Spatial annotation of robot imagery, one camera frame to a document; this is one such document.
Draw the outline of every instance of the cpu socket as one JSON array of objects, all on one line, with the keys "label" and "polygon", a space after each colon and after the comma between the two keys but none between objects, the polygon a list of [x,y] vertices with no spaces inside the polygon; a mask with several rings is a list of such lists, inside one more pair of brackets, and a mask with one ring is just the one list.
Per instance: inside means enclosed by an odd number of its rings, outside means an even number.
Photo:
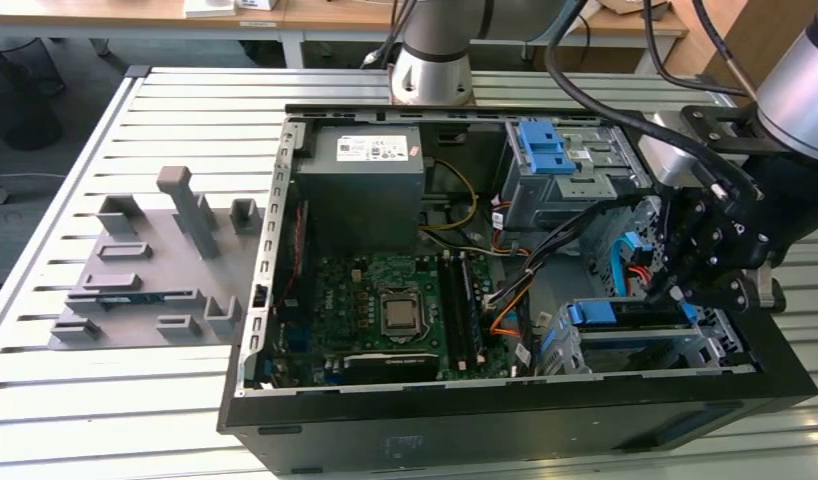
[{"label": "cpu socket", "polygon": [[423,299],[414,288],[383,290],[382,335],[398,343],[410,341],[423,329]]}]

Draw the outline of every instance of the ram slot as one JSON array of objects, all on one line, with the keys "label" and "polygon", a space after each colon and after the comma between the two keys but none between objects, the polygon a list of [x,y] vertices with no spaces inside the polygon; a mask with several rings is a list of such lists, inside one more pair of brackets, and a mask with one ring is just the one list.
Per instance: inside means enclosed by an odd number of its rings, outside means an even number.
[{"label": "ram slot", "polygon": [[442,257],[438,262],[438,281],[440,283],[442,308],[447,332],[447,352],[454,370],[468,368],[468,336],[464,329],[467,316],[464,310],[464,282],[462,261],[456,257]]},{"label": "ram slot", "polygon": [[462,298],[464,299],[466,311],[462,320],[464,323],[464,332],[468,335],[468,367],[474,368],[486,363],[486,347],[483,345],[483,332],[479,326],[482,311],[479,301],[474,294],[474,275],[471,274],[470,262],[464,254],[462,255],[459,263],[462,270],[462,285],[464,289]]}]

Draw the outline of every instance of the blue plastic latch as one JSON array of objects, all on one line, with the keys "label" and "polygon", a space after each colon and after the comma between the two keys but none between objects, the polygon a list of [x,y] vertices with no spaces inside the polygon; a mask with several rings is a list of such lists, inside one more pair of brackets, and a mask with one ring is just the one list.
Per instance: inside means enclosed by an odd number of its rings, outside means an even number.
[{"label": "blue plastic latch", "polygon": [[521,141],[530,157],[533,173],[570,175],[578,167],[566,155],[566,140],[550,122],[521,122]]},{"label": "blue plastic latch", "polygon": [[687,316],[687,320],[690,320],[690,323],[697,323],[697,320],[699,319],[699,313],[697,312],[697,307],[694,307],[689,303],[682,303],[681,309],[685,311],[685,315]]},{"label": "blue plastic latch", "polygon": [[582,312],[583,323],[587,325],[617,324],[617,314],[610,302],[581,302],[577,306]]},{"label": "blue plastic latch", "polygon": [[578,305],[569,305],[569,315],[571,316],[573,325],[581,325],[583,323],[583,313]]}]

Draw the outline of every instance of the barcode sticker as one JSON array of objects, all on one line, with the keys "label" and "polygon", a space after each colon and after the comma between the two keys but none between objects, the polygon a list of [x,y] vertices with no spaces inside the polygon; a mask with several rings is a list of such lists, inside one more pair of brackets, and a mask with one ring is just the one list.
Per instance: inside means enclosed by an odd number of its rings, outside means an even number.
[{"label": "barcode sticker", "polygon": [[527,347],[525,347],[523,343],[518,344],[518,348],[515,349],[515,355],[518,356],[518,359],[525,365],[530,365],[530,359],[533,358],[533,355],[530,355],[530,350],[527,350]]},{"label": "barcode sticker", "polygon": [[503,216],[500,212],[494,212],[491,214],[491,225],[494,226],[495,230],[503,230],[503,220],[504,219],[506,217]]},{"label": "barcode sticker", "polygon": [[590,155],[590,151],[585,148],[583,150],[569,150],[569,158],[573,160],[591,160],[593,156]]}]

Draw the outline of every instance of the yellow cable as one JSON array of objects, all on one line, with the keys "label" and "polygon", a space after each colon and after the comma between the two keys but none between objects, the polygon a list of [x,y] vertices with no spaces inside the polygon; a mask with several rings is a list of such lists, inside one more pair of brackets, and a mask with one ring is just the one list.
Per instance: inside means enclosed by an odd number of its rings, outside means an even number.
[{"label": "yellow cable", "polygon": [[447,223],[444,225],[422,225],[420,230],[452,230],[454,228],[460,227],[462,225],[464,225],[467,222],[471,221],[471,219],[474,218],[474,215],[476,215],[476,209],[479,208],[479,200],[476,199],[476,190],[474,190],[474,185],[471,185],[471,182],[467,179],[467,177],[462,175],[462,172],[456,170],[456,167],[450,165],[448,162],[439,160],[439,159],[435,159],[435,162],[444,165],[447,169],[450,169],[450,171],[455,174],[455,176],[459,177],[459,180],[462,180],[462,182],[464,183],[464,186],[471,191],[472,203],[471,203],[471,209],[467,212],[467,216],[462,220],[454,223]]}]

